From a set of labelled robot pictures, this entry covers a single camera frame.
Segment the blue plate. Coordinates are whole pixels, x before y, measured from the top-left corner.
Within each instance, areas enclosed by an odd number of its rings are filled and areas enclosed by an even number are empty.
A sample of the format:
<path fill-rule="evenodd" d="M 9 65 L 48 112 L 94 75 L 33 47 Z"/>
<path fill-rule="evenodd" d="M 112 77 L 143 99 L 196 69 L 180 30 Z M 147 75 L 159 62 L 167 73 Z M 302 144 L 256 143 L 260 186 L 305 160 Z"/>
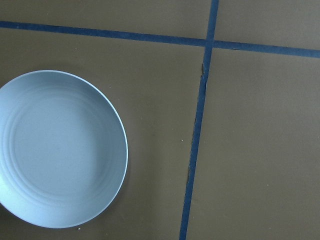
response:
<path fill-rule="evenodd" d="M 74 74 L 38 70 L 0 89 L 0 202 L 45 228 L 70 228 L 115 199 L 128 165 L 123 123 Z"/>

